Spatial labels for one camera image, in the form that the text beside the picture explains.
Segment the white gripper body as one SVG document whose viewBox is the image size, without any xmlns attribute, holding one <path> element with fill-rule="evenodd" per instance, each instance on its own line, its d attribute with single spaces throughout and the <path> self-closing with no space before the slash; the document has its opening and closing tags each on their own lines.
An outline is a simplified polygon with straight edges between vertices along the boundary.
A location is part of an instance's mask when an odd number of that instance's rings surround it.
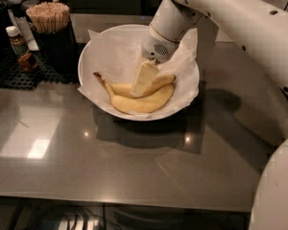
<svg viewBox="0 0 288 230">
<path fill-rule="evenodd" d="M 141 55 L 157 64 L 167 62 L 177 51 L 179 44 L 160 35 L 153 26 L 149 26 L 141 41 Z"/>
</svg>

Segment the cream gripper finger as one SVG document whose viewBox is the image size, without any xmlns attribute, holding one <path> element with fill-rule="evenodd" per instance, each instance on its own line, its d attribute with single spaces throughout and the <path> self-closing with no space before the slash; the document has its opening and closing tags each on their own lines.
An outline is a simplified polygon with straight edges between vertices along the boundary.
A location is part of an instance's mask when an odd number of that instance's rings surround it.
<svg viewBox="0 0 288 230">
<path fill-rule="evenodd" d="M 131 94 L 134 97 L 140 97 L 152 84 L 158 74 L 158 67 L 154 61 L 140 60 L 136 64 L 136 76 L 132 83 Z"/>
</svg>

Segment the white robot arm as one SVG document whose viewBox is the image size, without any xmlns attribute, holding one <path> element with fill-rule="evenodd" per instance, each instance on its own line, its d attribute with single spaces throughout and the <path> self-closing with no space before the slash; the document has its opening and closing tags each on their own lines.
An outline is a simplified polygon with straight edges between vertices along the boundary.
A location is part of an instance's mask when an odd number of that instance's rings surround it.
<svg viewBox="0 0 288 230">
<path fill-rule="evenodd" d="M 142 39 L 135 96 L 151 85 L 157 66 L 172 57 L 200 15 L 261 64 L 288 96 L 288 12 L 261 0 L 162 0 Z M 288 230 L 288 138 L 261 174 L 249 230 Z"/>
</svg>

